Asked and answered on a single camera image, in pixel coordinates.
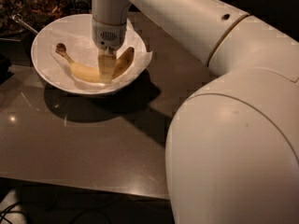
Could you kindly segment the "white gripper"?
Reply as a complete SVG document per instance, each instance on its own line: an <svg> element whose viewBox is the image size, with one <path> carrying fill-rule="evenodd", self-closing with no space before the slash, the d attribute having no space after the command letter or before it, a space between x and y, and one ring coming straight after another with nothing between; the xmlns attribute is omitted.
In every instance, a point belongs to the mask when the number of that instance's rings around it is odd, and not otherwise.
<svg viewBox="0 0 299 224"><path fill-rule="evenodd" d="M116 67L116 52L124 43L126 24L108 25L92 18L93 42L98 50L100 81L110 83Z"/></svg>

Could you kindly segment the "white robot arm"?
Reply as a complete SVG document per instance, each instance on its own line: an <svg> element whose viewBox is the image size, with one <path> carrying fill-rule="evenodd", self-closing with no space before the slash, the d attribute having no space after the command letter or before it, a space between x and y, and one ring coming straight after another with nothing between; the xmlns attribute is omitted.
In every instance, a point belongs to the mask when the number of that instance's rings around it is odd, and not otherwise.
<svg viewBox="0 0 299 224"><path fill-rule="evenodd" d="M215 75L169 127L175 223L299 224L299 44L220 0L92 0L99 48L121 47L129 7Z"/></svg>

